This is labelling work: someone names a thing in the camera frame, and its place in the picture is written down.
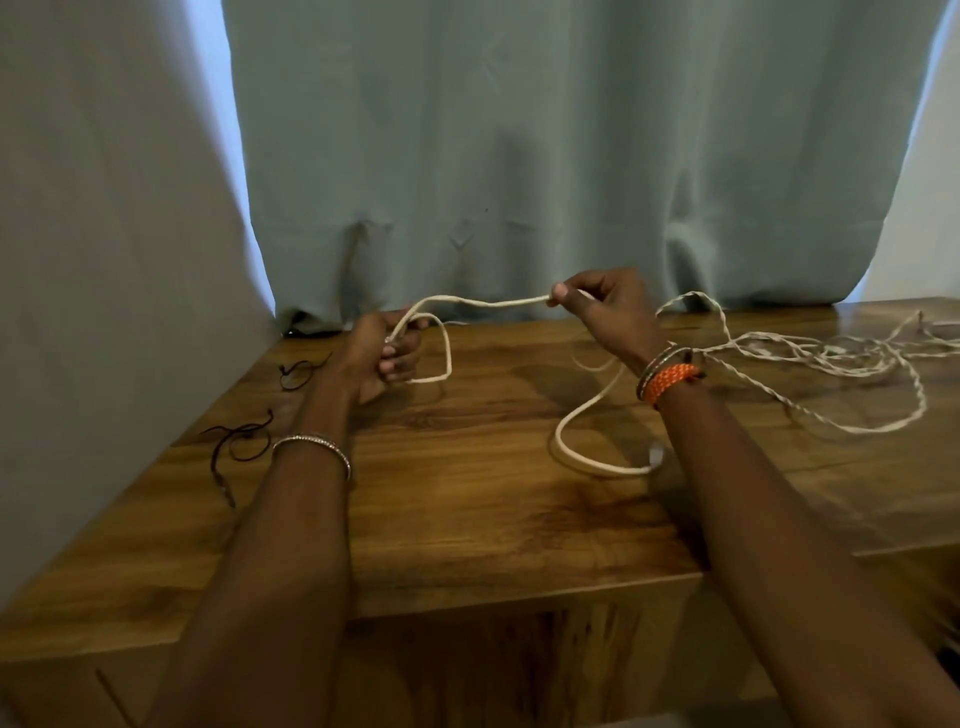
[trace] light blue curtain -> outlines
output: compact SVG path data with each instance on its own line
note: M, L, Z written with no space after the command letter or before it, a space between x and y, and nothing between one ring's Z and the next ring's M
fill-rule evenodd
M338 328L621 265L657 299L840 300L873 255L943 9L224 0L277 314Z

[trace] bracelet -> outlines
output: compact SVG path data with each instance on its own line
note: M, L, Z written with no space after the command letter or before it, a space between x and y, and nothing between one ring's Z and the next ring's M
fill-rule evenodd
M353 477L353 466L350 465L350 459L347 457L347 454L343 452L337 444L333 442L330 438L324 437L323 435L314 435L314 434L304 434L298 432L295 435L287 435L286 437L281 437L274 444L274 457L276 457L276 449L279 448L283 443L313 443L314 445L319 445L322 448L327 448L334 455L340 458L340 462L344 464L344 471L346 480L350 480Z
M703 373L699 367L693 364L674 364L661 369L651 379L643 392L643 399L654 409L657 409L657 400L674 384L681 381L691 381L692 379L703 378Z
M650 360L650 363L643 368L643 374L640 375L640 381L636 384L637 399L643 399L643 390L645 390L647 385L650 384L651 379L657 375L666 362L679 353L684 354L684 363L689 364L689 355L693 353L693 349L690 347L681 346L680 344L671 344Z

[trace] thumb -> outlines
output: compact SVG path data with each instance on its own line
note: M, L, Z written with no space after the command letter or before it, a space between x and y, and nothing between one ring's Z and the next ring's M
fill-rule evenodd
M589 310L596 305L596 301L587 298L580 291L570 290L565 283L557 283L553 287L552 294L554 301L559 302L581 321L586 320Z

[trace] white rope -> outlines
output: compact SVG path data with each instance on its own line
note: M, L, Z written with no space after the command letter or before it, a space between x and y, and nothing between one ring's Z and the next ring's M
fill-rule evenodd
M960 338L945 339L931 332L932 328L960 326L960 321L940 321L926 323L924 321L924 313L922 311L917 311L915 314L904 319L893 329L893 331L890 332L888 336L883 339L870 339L860 336L841 335L833 337L832 341L837 342L835 344L827 344L820 339L814 339L808 336L785 336L767 331L748 331L734 338L730 333L730 328L727 326L727 314L724 312L723 307L702 291L689 291L688 293L684 293L675 299L671 299L657 309L657 315L659 316L664 310L669 308L674 303L694 296L702 299L720 314L720 325L723 329L724 336L726 337L726 341L720 344L712 347L694 349L694 351L702 353L706 359L719 364L734 376L767 393L785 406L792 407L799 412L803 412L805 415L812 417L814 420L823 423L824 425L831 425L851 434L893 432L919 420L925 414L927 409L926 391L924 390L924 385L921 382L920 374L917 372L917 369L913 366L913 364L910 363L909 359L942 358L945 356L954 356L956 354L960 354ZM406 329L407 324L409 324L411 321L426 318L436 322L440 326L441 334L444 337L446 371L437 376L411 379L410 383L425 384L428 382L443 381L453 374L453 359L450 354L450 338L447 336L446 326L444 325L443 321L441 321L432 313L420 310L426 304L437 301L466 303L468 305L479 306L482 308L506 308L508 306L515 305L543 303L549 298L549 296L536 296L532 299L488 303L486 301L463 299L459 296L428 296L427 298L415 303L410 307L410 310L404 314L403 318L401 318L394 327L393 332L387 337L387 342L389 343L394 341ZM914 320L917 321L918 332L922 336L922 340L897 341L896 339L903 329ZM767 347L778 348L780 353L771 352L769 349L767 349ZM930 351L930 347L934 347L936 351ZM727 350L734 351L747 358L758 359L760 361L801 364L810 369L815 369L819 372L824 372L825 374L833 376L877 376L890 372L898 367L902 367L904 370L906 370L907 375L910 377L910 381L913 384L917 403L909 415L886 425L879 425L877 427L841 425L825 415L821 415L820 413L814 412L813 410L808 409L801 404L797 404L788 397L785 397L779 392L771 389L763 382L757 381L751 376L743 374L743 372L739 371L733 366L733 364L716 356L717 353ZM607 361L607 363L599 367L589 367L585 364L582 364L576 359L576 357L573 358L573 361L578 367L588 372L603 372L610 368L614 362L616 362L616 357L612 357ZM620 367L617 369L613 379L611 379L610 382L603 389L601 389L599 393L585 401L579 407L567 414L562 420L560 420L557 423L557 428L554 430L554 439L557 442L557 447L559 447L564 454L576 460L577 462L583 463L584 465L591 466L598 470L604 471L605 473L617 473L621 475L644 475L656 467L656 463L643 468L624 468L617 465L611 465L610 463L603 463L599 460L593 460L585 457L579 452L571 449L564 442L563 438L564 428L569 425L570 422L572 422L573 419L578 415L583 414L594 404L603 399L616 385L617 381L619 381L626 370L626 366L620 364Z

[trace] dark cord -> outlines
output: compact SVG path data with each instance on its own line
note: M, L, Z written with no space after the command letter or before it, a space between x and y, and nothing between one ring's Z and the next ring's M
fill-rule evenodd
M267 425L274 421L274 410L267 410L267 421L264 423L247 423L246 425L240 425L239 427L227 427L225 425L214 425L213 427L208 427L201 434L206 434L207 432L212 432L215 429L222 429L226 435L220 438L220 442L217 443L214 447L212 454L210 455L210 472L213 473L213 479L217 483L217 487L220 489L220 492L224 495L224 498L227 500L227 505L230 508L237 507L236 498L233 497L233 492L230 487L227 485L227 482L224 480L224 477L220 475L217 471L217 458L220 457L220 450L224 445L227 446L227 452L230 453L230 457L240 463L247 463L251 460L256 460L264 452L270 449L270 444L272 443L272 438L270 436L270 430L267 429ZM263 430L267 434L267 442L263 448L256 454L250 455L248 457L240 457L233 451L233 443L236 442L238 438L243 440L251 440L253 435Z
M308 381L310 381L310 378L313 376L314 372L316 372L324 364L326 364L327 361L329 361L331 355L332 353L327 354L326 359L320 362L320 364L314 364L313 362L307 359L301 359L296 364L291 364L290 367L285 367L282 364L280 364L280 389L282 389L284 392L296 392L302 386L305 386ZM298 367L303 367L303 366L307 366L310 368L309 373L306 376L306 379L302 381L300 384L298 384L296 387L287 386L286 378L289 375L291 375Z

